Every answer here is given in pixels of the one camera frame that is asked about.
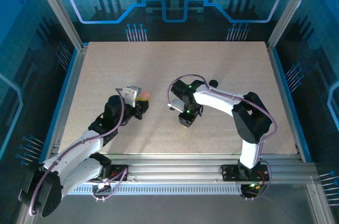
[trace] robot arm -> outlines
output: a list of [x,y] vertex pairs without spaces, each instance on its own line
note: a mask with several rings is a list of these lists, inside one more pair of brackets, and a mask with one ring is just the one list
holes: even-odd
[[171,91],[179,99],[174,100],[169,106],[180,111],[179,121],[186,127],[191,126],[196,117],[201,115],[204,105],[223,111],[234,118],[237,131],[243,139],[238,168],[241,176],[248,180],[252,171],[260,164],[260,141],[268,132],[272,121],[242,99],[266,110],[259,97],[252,92],[247,95],[228,93],[207,86],[199,80],[190,85],[178,80],[173,84]]
[[[124,112],[120,126],[126,125],[132,117],[141,120],[148,109],[148,100],[141,97],[141,89],[135,86],[126,87],[122,90],[122,95]],[[104,182],[110,178],[111,161],[98,151],[118,134],[118,129],[114,131],[112,129],[119,125],[121,111],[120,96],[111,96],[104,112],[76,142],[42,164],[31,165],[26,172],[26,179],[30,184],[27,190],[21,190],[19,200],[26,205],[30,205],[34,200],[34,212],[40,212],[45,217],[50,215],[63,197],[75,187],[93,179]],[[37,184],[51,167],[38,190],[37,197],[34,198],[33,192]]]

